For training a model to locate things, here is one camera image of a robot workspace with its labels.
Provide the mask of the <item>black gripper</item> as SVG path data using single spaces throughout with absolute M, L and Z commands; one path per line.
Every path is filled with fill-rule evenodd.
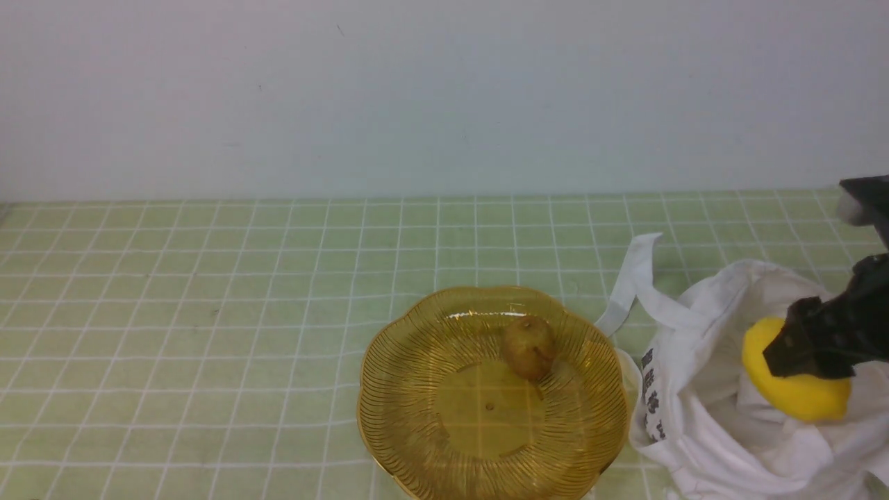
M 888 247 L 888 177 L 876 175 L 841 180 L 836 202 L 840 221 L 854 227 L 875 228 Z M 887 361 L 888 269 L 887 253 L 871 254 L 853 266 L 853 278 L 844 297 L 823 301 L 799 299 L 788 307 L 784 325 L 763 354 L 770 374 L 779 378 L 814 376 L 848 379 L 856 372 L 847 350 L 847 300 L 853 311 L 853 332 L 863 342 L 864 360 Z

